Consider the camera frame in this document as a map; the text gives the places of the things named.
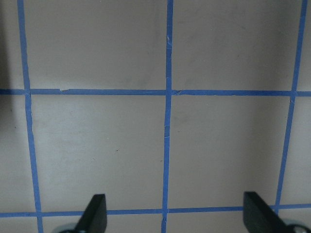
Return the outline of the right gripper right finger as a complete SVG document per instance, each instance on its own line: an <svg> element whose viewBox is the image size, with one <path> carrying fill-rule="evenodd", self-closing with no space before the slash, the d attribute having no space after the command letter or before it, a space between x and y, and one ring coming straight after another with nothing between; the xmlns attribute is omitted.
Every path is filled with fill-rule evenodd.
<svg viewBox="0 0 311 233"><path fill-rule="evenodd" d="M287 233L286 224L256 192L243 194L243 223L249 233Z"/></svg>

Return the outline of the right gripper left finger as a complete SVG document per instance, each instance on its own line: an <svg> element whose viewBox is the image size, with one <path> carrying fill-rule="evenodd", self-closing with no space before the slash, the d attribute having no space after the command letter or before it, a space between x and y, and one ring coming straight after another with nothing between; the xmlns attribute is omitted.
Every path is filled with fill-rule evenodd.
<svg viewBox="0 0 311 233"><path fill-rule="evenodd" d="M90 200L76 224L74 233L104 233L107 228L105 194L96 194Z"/></svg>

